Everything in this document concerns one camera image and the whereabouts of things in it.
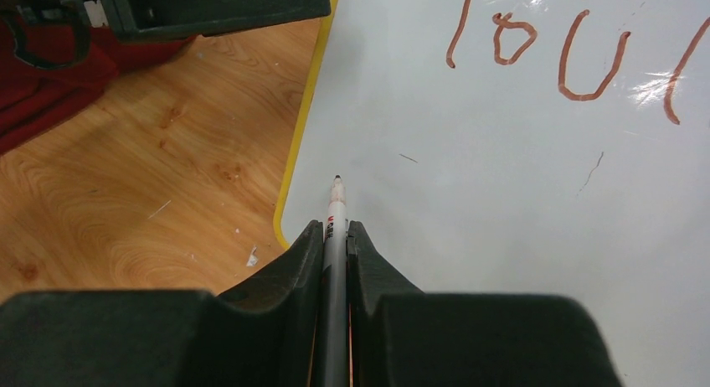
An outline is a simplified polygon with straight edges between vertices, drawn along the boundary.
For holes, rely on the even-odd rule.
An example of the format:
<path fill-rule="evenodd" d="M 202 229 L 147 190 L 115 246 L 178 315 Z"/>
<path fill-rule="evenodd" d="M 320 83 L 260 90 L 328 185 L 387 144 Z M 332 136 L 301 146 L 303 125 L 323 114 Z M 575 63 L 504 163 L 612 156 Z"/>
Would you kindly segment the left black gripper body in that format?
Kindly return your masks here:
<path fill-rule="evenodd" d="M 1 19 L 28 26 L 110 27 L 101 0 L 1 0 Z"/>

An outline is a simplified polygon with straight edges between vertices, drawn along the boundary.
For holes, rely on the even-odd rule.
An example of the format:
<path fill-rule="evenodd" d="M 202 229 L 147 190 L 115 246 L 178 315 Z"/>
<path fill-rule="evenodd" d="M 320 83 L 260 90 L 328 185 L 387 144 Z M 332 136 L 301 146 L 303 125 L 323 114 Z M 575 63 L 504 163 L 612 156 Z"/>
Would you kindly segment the brown whiteboard marker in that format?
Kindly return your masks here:
<path fill-rule="evenodd" d="M 324 241 L 327 277 L 322 336 L 322 386 L 348 386 L 347 207 L 342 177 L 333 179 Z"/>

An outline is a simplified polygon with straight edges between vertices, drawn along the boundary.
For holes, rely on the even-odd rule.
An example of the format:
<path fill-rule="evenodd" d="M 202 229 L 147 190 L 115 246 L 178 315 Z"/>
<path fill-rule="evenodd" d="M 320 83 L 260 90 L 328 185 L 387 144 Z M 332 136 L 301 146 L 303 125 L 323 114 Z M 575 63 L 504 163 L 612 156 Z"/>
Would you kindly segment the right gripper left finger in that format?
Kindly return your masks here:
<path fill-rule="evenodd" d="M 204 290 L 24 292 L 1 306 L 4 386 L 305 386 L 323 226 Z"/>

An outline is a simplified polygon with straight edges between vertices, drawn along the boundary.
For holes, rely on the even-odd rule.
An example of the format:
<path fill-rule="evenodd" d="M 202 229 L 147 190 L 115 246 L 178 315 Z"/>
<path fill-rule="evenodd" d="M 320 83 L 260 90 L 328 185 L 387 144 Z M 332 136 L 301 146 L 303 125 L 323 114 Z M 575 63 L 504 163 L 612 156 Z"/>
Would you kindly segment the yellow-framed whiteboard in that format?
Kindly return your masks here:
<path fill-rule="evenodd" d="M 709 383 L 709 0 L 332 0 L 274 217 L 332 180 L 427 291 L 561 294 L 627 386 Z"/>

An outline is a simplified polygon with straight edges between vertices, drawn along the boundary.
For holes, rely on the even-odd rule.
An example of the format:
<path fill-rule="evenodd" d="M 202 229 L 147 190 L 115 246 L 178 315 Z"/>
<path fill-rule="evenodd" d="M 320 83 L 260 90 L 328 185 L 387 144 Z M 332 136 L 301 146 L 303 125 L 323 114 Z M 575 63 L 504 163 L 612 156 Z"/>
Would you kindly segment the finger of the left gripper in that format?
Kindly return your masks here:
<path fill-rule="evenodd" d="M 116 37 L 148 44 L 326 17 L 330 0 L 100 0 Z"/>

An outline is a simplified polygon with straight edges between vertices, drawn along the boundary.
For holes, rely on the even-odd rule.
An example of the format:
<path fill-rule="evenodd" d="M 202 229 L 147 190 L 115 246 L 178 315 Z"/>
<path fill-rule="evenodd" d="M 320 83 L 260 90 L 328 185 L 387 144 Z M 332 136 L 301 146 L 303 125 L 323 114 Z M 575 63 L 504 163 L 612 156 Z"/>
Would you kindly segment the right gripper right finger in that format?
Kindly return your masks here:
<path fill-rule="evenodd" d="M 424 292 L 358 221 L 347 254 L 357 386 L 621 383 L 593 318 L 571 298 Z"/>

